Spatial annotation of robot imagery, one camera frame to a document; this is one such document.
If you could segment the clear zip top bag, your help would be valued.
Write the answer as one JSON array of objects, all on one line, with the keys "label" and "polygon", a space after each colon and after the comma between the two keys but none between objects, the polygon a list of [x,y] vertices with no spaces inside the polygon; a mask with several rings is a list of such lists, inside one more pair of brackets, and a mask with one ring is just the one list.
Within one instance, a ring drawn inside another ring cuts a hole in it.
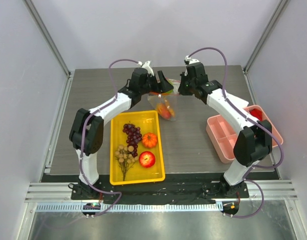
[{"label": "clear zip top bag", "polygon": [[173,89],[162,94],[149,93],[147,100],[158,115],[165,120],[175,121],[177,119],[177,97],[179,96],[180,81],[175,79],[167,79],[173,86]]}]

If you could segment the red fake chili pepper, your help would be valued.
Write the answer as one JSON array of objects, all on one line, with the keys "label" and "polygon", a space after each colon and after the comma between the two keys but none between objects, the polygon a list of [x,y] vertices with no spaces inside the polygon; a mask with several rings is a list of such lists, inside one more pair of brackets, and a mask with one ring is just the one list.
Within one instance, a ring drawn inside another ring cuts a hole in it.
[{"label": "red fake chili pepper", "polygon": [[164,103],[158,103],[156,105],[156,111],[162,118],[166,120],[169,120],[172,118],[171,113],[169,112],[168,108],[166,107]]}]

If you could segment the orange fake pumpkin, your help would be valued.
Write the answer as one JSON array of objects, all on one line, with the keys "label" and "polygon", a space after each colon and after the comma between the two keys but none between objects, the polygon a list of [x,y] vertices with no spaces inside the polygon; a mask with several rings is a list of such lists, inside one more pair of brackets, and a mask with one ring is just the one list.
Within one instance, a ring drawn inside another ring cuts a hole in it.
[{"label": "orange fake pumpkin", "polygon": [[148,132],[142,136],[141,143],[145,148],[152,149],[158,143],[158,136],[152,132]]}]

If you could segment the purple fake grapes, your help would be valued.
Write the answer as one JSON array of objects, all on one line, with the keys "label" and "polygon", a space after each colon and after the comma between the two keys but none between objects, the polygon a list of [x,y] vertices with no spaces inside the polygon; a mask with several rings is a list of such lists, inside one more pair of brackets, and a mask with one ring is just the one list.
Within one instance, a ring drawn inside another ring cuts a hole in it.
[{"label": "purple fake grapes", "polygon": [[127,150],[132,157],[138,156],[138,144],[142,141],[141,128],[129,122],[123,125],[122,131],[127,135]]}]

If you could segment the red fake fruit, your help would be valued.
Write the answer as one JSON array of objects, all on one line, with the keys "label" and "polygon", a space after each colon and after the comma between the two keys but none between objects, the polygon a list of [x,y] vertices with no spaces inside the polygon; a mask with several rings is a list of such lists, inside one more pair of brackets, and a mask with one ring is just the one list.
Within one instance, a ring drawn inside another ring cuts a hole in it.
[{"label": "red fake fruit", "polygon": [[152,152],[144,151],[139,155],[138,161],[143,168],[151,168],[156,163],[156,157]]}]

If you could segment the tan fake longan bunch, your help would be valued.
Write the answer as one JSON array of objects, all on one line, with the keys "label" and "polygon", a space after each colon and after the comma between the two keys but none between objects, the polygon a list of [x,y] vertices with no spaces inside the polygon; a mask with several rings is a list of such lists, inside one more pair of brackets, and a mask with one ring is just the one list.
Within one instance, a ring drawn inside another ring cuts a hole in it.
[{"label": "tan fake longan bunch", "polygon": [[114,152],[114,157],[118,162],[118,167],[122,173],[122,180],[126,180],[128,171],[139,160],[137,145],[118,145]]}]

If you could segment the green fake apple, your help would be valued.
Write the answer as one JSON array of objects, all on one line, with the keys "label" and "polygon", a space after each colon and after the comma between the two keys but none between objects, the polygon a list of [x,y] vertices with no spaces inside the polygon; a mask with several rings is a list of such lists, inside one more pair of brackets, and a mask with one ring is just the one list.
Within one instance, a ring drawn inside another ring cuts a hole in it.
[{"label": "green fake apple", "polygon": [[163,94],[164,95],[170,95],[170,94],[173,94],[174,93],[174,88],[172,88],[172,89],[170,89],[170,90],[168,90],[168,91],[166,91],[166,92],[164,92]]}]

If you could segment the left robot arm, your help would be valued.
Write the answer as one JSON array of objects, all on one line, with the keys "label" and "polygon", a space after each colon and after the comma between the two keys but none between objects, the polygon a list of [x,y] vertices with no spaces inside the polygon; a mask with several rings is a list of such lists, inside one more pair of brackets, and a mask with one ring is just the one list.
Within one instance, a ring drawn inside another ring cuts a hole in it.
[{"label": "left robot arm", "polygon": [[137,67],[125,86],[110,100],[90,110],[81,108],[77,111],[69,134],[79,162],[79,181],[72,188],[75,199],[93,200],[102,193],[97,152],[103,144],[105,125],[118,114],[134,107],[143,95],[163,94],[173,88],[161,70],[154,75],[145,67]]}]

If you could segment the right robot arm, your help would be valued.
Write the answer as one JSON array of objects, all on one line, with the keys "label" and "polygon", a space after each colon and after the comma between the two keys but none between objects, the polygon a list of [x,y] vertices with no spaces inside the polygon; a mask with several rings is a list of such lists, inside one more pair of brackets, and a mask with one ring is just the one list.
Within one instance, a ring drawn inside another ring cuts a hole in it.
[{"label": "right robot arm", "polygon": [[186,60],[185,64],[178,92],[183,96],[193,95],[216,110],[237,134],[234,160],[220,177],[216,191],[226,198],[232,197],[251,169],[272,152],[272,125],[268,120],[259,121],[245,111],[248,101],[227,93],[218,81],[210,81],[200,61]]}]

